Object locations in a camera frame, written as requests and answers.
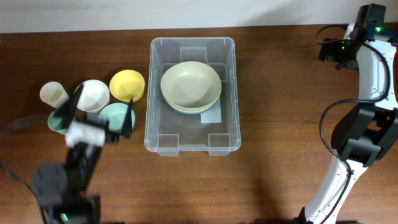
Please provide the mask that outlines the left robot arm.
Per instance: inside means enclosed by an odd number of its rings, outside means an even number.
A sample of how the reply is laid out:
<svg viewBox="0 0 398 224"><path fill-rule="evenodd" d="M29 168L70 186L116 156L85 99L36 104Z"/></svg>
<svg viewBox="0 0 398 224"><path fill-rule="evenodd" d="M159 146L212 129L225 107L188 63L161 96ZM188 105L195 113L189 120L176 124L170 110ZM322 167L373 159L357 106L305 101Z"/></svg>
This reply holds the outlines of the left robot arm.
<svg viewBox="0 0 398 224"><path fill-rule="evenodd" d="M132 135L131 101L119 131L111 130L108 120L89 117L76 120L75 110L84 89L84 85L79 85L70 99L54 112L67 129L66 161L40 166L32 176L32 191L44 223L99 223L100 196L88 196L86 189L104 146L117 144L120 137L129 139Z"/></svg>

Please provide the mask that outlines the cream bowl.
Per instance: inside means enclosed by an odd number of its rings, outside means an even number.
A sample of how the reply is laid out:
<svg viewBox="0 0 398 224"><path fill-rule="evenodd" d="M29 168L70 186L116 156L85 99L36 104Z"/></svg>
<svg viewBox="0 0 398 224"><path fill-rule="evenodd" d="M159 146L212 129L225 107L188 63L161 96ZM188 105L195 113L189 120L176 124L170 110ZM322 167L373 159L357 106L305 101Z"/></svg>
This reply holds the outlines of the cream bowl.
<svg viewBox="0 0 398 224"><path fill-rule="evenodd" d="M167 102L170 107L176 108L178 110L186 112L199 112L206 110L213 106L218 99L220 99L220 94L204 94L204 95L182 95L167 97L162 94L163 99Z"/></svg>
<svg viewBox="0 0 398 224"><path fill-rule="evenodd" d="M221 78L209 65L187 61L169 68L160 81L162 94L167 97L182 95L221 94Z"/></svg>

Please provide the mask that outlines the cream cup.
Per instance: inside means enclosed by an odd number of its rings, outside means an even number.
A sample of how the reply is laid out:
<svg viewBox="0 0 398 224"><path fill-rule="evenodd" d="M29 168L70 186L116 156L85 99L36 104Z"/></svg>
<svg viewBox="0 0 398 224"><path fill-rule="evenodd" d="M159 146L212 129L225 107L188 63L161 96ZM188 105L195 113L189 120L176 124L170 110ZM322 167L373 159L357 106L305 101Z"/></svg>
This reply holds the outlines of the cream cup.
<svg viewBox="0 0 398 224"><path fill-rule="evenodd" d="M40 99L53 108L61 107L69 100L69 95L59 82L48 82L39 93Z"/></svg>

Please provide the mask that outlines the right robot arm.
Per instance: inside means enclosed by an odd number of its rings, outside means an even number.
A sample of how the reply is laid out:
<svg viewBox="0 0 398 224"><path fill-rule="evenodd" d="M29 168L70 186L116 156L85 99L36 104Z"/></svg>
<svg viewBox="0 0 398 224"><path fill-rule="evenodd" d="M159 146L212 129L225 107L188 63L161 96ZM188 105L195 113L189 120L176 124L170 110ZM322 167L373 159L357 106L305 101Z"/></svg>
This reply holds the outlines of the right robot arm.
<svg viewBox="0 0 398 224"><path fill-rule="evenodd" d="M294 218L295 223L337 223L337 216L358 178L381 160L397 141L397 100L394 93L394 56L397 32L384 27L386 7L367 4L356 20L342 24L342 39L317 40L321 61L336 63L336 69L359 73L357 99L340 100L328 106L352 103L354 107L335 126L331 140L320 138L333 157L316 196Z"/></svg>

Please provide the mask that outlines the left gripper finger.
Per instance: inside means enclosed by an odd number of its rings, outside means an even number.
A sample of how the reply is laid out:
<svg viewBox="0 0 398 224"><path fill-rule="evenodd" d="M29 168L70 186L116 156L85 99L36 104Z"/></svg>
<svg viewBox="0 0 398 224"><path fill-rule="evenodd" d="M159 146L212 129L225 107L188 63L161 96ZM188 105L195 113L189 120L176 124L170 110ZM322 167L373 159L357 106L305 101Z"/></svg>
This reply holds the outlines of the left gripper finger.
<svg viewBox="0 0 398 224"><path fill-rule="evenodd" d="M84 84L80 84L75 90L74 94L54 113L55 118L60 119L60 127L62 129L68 128L75 117L75 111L79 102L81 93L84 89Z"/></svg>
<svg viewBox="0 0 398 224"><path fill-rule="evenodd" d="M124 122L121 128L121 136L127 139L130 139L132 135L132 119L131 119L132 105L133 105L133 99L130 99L129 104L127 106L126 115L124 117Z"/></svg>

